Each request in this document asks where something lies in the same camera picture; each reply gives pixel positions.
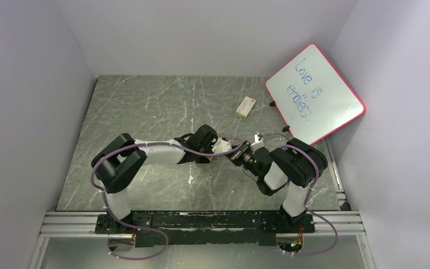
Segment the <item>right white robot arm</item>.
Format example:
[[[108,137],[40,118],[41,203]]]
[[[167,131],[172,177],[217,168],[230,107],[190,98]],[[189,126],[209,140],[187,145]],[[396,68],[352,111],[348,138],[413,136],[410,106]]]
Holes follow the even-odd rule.
[[[249,171],[264,195],[271,196],[284,187],[288,188],[279,209],[288,225],[294,225],[306,215],[313,183],[328,167],[321,151],[297,138],[272,151],[260,143],[255,145],[245,141],[227,158],[234,165]]]

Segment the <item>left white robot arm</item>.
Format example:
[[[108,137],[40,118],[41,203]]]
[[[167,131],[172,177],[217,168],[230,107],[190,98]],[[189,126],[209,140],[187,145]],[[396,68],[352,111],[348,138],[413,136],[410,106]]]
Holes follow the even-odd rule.
[[[212,157],[217,132],[204,124],[195,133],[168,141],[135,140],[120,134],[91,161],[91,184],[104,194],[104,204],[113,219],[129,222],[131,214],[127,188],[145,165],[207,164]]]

